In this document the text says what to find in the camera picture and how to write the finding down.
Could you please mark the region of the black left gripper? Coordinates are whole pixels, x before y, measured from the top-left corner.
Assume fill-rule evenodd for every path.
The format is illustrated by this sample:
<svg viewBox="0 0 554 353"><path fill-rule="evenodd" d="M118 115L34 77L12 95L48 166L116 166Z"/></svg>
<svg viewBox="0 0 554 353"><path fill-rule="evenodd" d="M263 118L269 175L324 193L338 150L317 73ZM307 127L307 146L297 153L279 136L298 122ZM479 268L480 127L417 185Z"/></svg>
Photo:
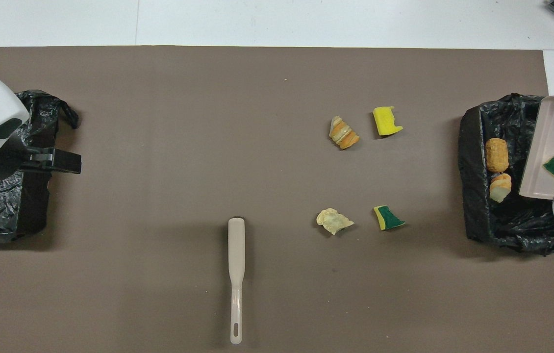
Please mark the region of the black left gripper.
<svg viewBox="0 0 554 353"><path fill-rule="evenodd" d="M55 148L26 147L22 144L3 145L0 148L0 169L15 172L62 172L81 174L82 156Z"/></svg>

